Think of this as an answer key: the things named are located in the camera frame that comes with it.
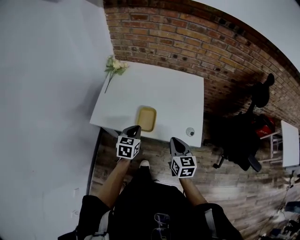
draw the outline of eyeglasses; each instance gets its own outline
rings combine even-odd
[[[164,213],[156,213],[154,220],[158,224],[158,228],[153,229],[151,240],[171,240],[171,233],[169,229],[170,216]]]

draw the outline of shoe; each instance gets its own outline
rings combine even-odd
[[[149,164],[149,161],[148,160],[143,160],[141,163],[140,163],[140,168],[141,167],[148,167],[150,169],[150,164]]]

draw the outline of black sleeve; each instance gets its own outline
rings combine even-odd
[[[78,240],[84,240],[86,236],[98,231],[101,217],[110,210],[96,196],[84,196],[77,227]]]
[[[195,206],[195,210],[193,211],[195,225],[193,226],[193,229],[195,230],[194,235],[199,236],[198,239],[200,239],[200,237],[203,239],[210,239],[211,237],[205,218],[205,212],[209,209],[212,209],[218,238],[226,240],[243,240],[240,232],[228,220],[223,209],[214,203],[205,203]]]

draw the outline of floor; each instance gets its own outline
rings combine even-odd
[[[206,134],[204,126],[203,139]],[[97,194],[116,165],[115,144],[116,139],[103,134],[92,175],[91,195]],[[266,149],[258,152],[258,158],[265,157],[266,152]],[[284,177],[289,175],[283,170],[281,163],[263,163],[259,173],[252,169],[245,172],[228,161],[220,169],[214,169],[212,165],[219,160],[221,149],[214,146],[192,148],[192,153],[197,157],[198,164],[193,182],[208,202],[223,207],[228,219],[245,240],[256,240],[260,232],[269,232],[274,227],[286,224],[288,219],[297,217],[288,212],[277,213],[282,203],[300,199],[300,186],[294,186],[286,194]],[[127,182],[131,180],[142,159],[149,160],[153,179],[176,186],[182,191],[178,179],[172,177],[168,166],[168,143],[142,138],[140,153],[131,164],[126,176]]]

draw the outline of office chair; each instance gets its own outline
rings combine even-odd
[[[223,148],[223,155],[219,164],[214,164],[214,168],[220,168],[225,159],[238,164],[244,171],[251,166],[259,172],[262,168],[255,158],[259,149],[260,138],[255,132],[252,120],[254,118],[254,107],[262,108],[267,105],[270,93],[269,87],[274,84],[274,75],[269,74],[265,83],[257,83],[251,89],[252,103],[246,113],[240,112],[231,119],[225,119],[223,123],[218,122],[214,126],[216,141],[214,139],[204,140],[204,146],[207,143],[217,143]]]

